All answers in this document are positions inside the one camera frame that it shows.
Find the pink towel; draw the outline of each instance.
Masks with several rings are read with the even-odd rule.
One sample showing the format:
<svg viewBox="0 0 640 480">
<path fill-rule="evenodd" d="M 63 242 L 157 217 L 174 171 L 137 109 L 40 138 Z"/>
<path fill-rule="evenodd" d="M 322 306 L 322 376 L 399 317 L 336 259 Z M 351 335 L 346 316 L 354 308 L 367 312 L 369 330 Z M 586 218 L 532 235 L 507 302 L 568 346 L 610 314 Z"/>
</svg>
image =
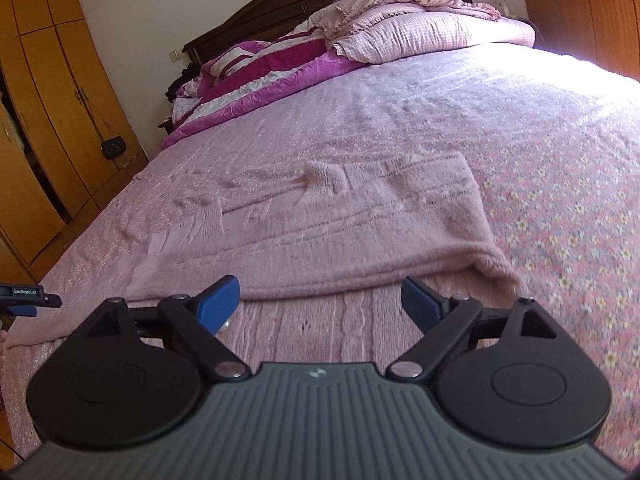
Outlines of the pink towel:
<svg viewBox="0 0 640 480">
<path fill-rule="evenodd" d="M 196 294 L 235 274 L 244 300 L 327 296 L 466 272 L 470 290 L 509 304 L 520 281 L 495 245 L 478 185 L 459 153 L 368 164 L 310 162 L 280 189 L 224 197 L 77 284 L 59 311 L 11 330 L 8 345 L 67 336 L 105 298 L 142 306 Z"/>
</svg>

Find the cabinet handle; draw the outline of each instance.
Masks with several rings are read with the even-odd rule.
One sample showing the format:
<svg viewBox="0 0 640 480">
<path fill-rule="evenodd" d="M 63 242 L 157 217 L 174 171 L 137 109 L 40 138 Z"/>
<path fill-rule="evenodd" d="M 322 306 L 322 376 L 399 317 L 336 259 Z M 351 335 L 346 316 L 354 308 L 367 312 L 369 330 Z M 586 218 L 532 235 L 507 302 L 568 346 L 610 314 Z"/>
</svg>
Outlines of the cabinet handle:
<svg viewBox="0 0 640 480">
<path fill-rule="evenodd" d="M 2 123 L 2 129 L 4 130 L 4 134 L 6 135 L 6 140 L 9 141 L 9 144 L 13 144 L 14 142 L 11 140 L 9 132 L 6 130 L 6 124 Z"/>
</svg>

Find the pink checkered pillow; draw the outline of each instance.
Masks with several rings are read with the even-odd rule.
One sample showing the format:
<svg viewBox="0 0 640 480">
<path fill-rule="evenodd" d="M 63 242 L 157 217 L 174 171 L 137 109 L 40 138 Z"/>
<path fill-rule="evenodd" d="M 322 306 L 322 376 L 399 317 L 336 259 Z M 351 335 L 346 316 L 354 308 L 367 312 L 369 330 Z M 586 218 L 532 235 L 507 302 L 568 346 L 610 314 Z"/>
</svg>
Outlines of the pink checkered pillow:
<svg viewBox="0 0 640 480">
<path fill-rule="evenodd" d="M 309 23 L 322 28 L 331 41 L 342 36 L 343 29 L 364 12 L 388 4 L 415 4 L 432 12 L 452 12 L 494 22 L 500 19 L 500 12 L 491 5 L 470 4 L 463 0 L 337 0 L 315 12 Z"/>
<path fill-rule="evenodd" d="M 350 36 L 361 30 L 367 30 L 376 23 L 392 18 L 394 16 L 402 16 L 403 14 L 415 14 L 416 12 L 427 12 L 424 7 L 418 4 L 388 4 L 380 5 L 369 9 L 354 20 L 348 22 L 337 33 L 338 38 Z"/>
<path fill-rule="evenodd" d="M 367 30 L 330 42 L 340 56 L 381 64 L 401 57 L 453 50 L 481 43 L 533 46 L 529 25 L 501 18 L 480 20 L 450 12 L 420 12 L 383 20 Z"/>
</svg>

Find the wooden cabinet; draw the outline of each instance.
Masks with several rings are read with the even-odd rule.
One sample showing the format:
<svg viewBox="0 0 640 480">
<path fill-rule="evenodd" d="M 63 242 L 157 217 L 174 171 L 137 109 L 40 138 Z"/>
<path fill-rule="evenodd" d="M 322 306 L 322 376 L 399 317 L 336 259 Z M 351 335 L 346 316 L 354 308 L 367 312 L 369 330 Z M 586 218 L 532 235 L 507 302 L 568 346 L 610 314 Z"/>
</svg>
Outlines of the wooden cabinet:
<svg viewBox="0 0 640 480">
<path fill-rule="evenodd" d="M 29 283 L 148 161 L 78 0 L 0 0 L 0 94 L 0 282 Z"/>
<path fill-rule="evenodd" d="M 27 266 L 15 255 L 0 233 L 0 283 L 27 285 L 34 281 Z"/>
<path fill-rule="evenodd" d="M 13 0 L 15 21 L 20 34 L 53 25 L 47 0 Z"/>
<path fill-rule="evenodd" d="M 55 25 L 84 20 L 82 7 L 78 0 L 47 0 L 47 3 Z"/>
<path fill-rule="evenodd" d="M 79 20 L 57 25 L 56 30 L 71 73 L 98 133 L 103 139 L 110 139 L 117 132 L 129 146 L 126 152 L 114 159 L 119 168 L 124 168 L 141 148 L 111 88 L 89 29 L 84 20 Z"/>
<path fill-rule="evenodd" d="M 100 152 L 100 135 L 84 107 L 56 29 L 43 28 L 20 39 L 40 99 L 58 138 L 84 185 L 94 193 L 117 167 Z"/>
<path fill-rule="evenodd" d="M 33 151 L 53 189 L 73 217 L 90 199 L 89 192 L 69 160 L 53 129 L 31 78 L 20 38 L 0 34 L 0 70 L 11 101 Z"/>
<path fill-rule="evenodd" d="M 570 54 L 578 59 L 596 62 L 596 44 L 589 0 L 554 0 L 558 14 L 559 34 L 556 52 Z"/>
<path fill-rule="evenodd" d="M 634 0 L 590 0 L 590 3 L 598 64 L 638 78 L 640 50 Z"/>
<path fill-rule="evenodd" d="M 640 0 L 526 0 L 546 48 L 640 78 Z"/>
<path fill-rule="evenodd" d="M 0 225 L 29 261 L 64 227 L 0 109 Z"/>
</svg>

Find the mattress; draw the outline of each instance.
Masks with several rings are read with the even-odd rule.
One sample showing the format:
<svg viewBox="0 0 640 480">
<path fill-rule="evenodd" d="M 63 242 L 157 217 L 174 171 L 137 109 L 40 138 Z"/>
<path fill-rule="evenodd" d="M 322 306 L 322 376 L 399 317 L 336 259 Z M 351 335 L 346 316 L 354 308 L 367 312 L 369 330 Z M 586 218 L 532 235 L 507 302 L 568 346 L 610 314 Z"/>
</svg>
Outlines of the mattress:
<svg viewBox="0 0 640 480">
<path fill-rule="evenodd" d="M 630 468 L 640 457 L 638 131 L 640 84 L 567 56 L 482 44 L 365 67 L 162 152 L 44 285 L 64 297 L 222 190 L 295 178 L 310 160 L 457 150 L 481 188 L 498 245 L 609 380 L 613 406 L 596 444 Z M 460 283 L 440 285 L 448 294 Z M 420 337 L 406 316 L 385 309 L 397 293 L 397 285 L 381 286 L 313 306 L 305 298 L 247 301 L 221 339 L 253 368 L 265 360 L 384 368 Z M 2 392 L 22 454 L 38 445 L 24 404 L 28 379 L 59 344 L 5 355 Z"/>
</svg>

